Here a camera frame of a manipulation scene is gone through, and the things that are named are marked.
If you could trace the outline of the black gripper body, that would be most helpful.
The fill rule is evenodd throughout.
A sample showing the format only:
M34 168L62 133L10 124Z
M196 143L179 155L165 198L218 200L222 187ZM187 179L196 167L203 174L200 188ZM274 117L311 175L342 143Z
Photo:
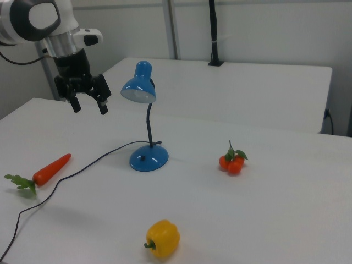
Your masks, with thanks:
M54 78L59 96L69 102L77 102L77 94L87 94L98 102L104 102L111 91L102 74L93 76L85 51L55 58L59 75Z

